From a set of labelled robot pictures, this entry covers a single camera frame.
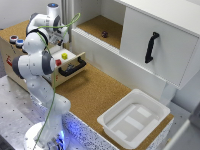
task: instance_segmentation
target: gray floor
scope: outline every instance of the gray floor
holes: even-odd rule
[[[5,75],[6,75],[6,73],[5,73],[3,60],[2,60],[2,57],[1,57],[1,51],[0,51],[0,78],[5,76]]]

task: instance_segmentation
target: white plastic bin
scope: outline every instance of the white plastic bin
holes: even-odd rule
[[[97,120],[122,147],[135,149],[169,113],[169,108],[135,89]]]

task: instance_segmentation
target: yellow object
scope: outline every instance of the yellow object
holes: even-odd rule
[[[64,60],[67,59],[67,54],[66,53],[62,53],[62,59],[64,59]]]

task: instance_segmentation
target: small object on shelf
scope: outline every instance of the small object on shelf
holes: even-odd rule
[[[108,32],[103,31],[102,34],[101,34],[101,36],[102,36],[103,38],[107,38],[107,37],[108,37]]]
[[[62,53],[62,59],[64,59],[64,60],[67,59],[67,53]]]
[[[56,60],[56,65],[57,65],[57,66],[60,66],[61,64],[62,64],[61,60],[60,60],[60,59],[57,59],[57,60]]]
[[[19,39],[19,40],[16,41],[16,47],[17,48],[21,49],[23,45],[24,45],[24,40]]]
[[[15,44],[17,40],[18,40],[18,36],[16,35],[10,36],[10,44]]]

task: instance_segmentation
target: cabinet door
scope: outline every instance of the cabinet door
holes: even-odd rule
[[[160,36],[154,40],[153,60],[146,64],[145,56],[153,32]],[[120,54],[179,86],[197,40],[178,28],[127,8]]]

